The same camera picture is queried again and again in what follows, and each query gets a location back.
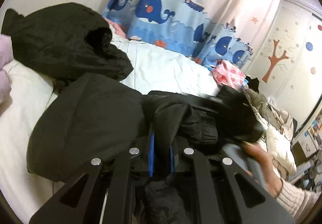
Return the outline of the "person right hand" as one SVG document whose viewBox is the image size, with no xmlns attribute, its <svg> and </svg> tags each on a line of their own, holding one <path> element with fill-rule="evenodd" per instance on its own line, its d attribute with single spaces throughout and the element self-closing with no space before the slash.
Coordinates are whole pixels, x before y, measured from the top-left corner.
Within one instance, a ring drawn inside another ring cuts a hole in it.
<svg viewBox="0 0 322 224">
<path fill-rule="evenodd" d="M 264 180 L 266 182 L 266 190 L 276 198 L 283 188 L 281 179 L 273 170 L 272 162 L 267 154 L 258 143 L 243 143 L 244 150 L 252 156 L 260 165 Z"/>
</svg>

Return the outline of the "white sweater right forearm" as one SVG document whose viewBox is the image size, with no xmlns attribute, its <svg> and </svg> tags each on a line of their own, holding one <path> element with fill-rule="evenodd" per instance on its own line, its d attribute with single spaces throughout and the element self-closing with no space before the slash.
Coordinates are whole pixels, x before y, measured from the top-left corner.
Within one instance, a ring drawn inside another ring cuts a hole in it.
<svg viewBox="0 0 322 224">
<path fill-rule="evenodd" d="M 307 191 L 282 181 L 282 189 L 276 201 L 293 217 L 295 223 L 302 221 L 312 211 L 321 192 Z"/>
</svg>

